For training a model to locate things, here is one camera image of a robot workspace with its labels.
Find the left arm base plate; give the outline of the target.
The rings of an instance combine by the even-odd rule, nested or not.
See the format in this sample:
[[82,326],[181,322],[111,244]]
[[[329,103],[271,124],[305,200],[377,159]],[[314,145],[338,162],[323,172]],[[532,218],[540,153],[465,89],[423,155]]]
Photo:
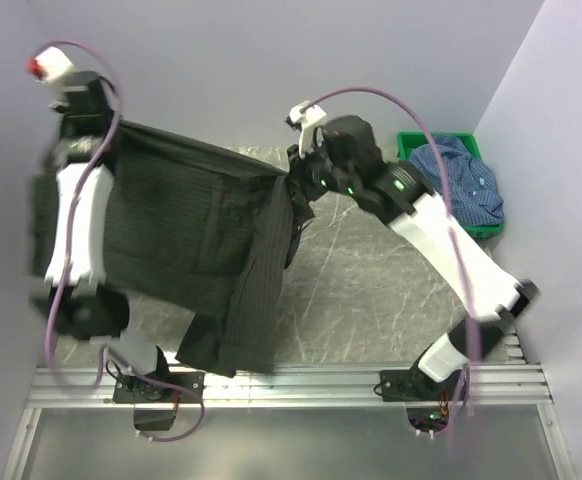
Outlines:
[[198,404],[202,398],[204,373],[172,373],[168,387],[137,377],[119,375],[112,396],[114,405],[133,407],[133,425],[140,432],[168,432],[183,406]]

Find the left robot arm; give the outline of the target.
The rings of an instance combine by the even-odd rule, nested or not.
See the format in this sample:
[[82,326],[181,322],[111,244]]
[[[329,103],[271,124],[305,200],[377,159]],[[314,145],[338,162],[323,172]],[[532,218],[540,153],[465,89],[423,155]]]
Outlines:
[[99,347],[98,363],[111,355],[150,402],[166,399],[172,377],[162,351],[130,328],[129,302],[107,281],[105,220],[115,182],[112,145],[121,115],[108,102],[107,80],[93,71],[74,71],[56,82],[61,114],[53,149],[58,211],[51,259],[43,289],[31,297],[47,317],[45,360],[56,366],[56,340],[70,336]]

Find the black pinstripe long sleeve shirt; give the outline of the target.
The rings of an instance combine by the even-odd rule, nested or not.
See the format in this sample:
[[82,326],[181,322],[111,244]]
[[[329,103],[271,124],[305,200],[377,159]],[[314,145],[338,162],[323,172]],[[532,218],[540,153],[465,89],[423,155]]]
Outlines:
[[114,152],[108,280],[193,313],[180,363],[271,373],[283,274],[313,216],[301,191],[267,163],[132,122]]

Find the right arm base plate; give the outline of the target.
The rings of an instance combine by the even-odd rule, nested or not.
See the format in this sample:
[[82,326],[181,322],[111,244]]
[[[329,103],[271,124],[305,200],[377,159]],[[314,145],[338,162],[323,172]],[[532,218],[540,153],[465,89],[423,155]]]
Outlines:
[[436,383],[415,367],[409,370],[382,370],[373,387],[385,403],[404,403],[408,424],[415,435],[430,439],[447,431],[456,416],[467,406],[470,394],[467,368],[453,372]]

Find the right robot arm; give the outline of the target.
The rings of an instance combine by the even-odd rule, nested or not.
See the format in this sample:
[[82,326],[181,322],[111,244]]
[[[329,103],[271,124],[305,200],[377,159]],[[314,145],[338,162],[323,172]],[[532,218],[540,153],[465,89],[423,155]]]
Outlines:
[[477,320],[483,359],[538,294],[537,286],[500,268],[454,219],[443,197],[407,161],[386,162],[371,125],[356,115],[329,119],[319,108],[290,113],[299,133],[288,151],[289,179],[305,202],[326,192],[350,196],[408,241],[461,298]]

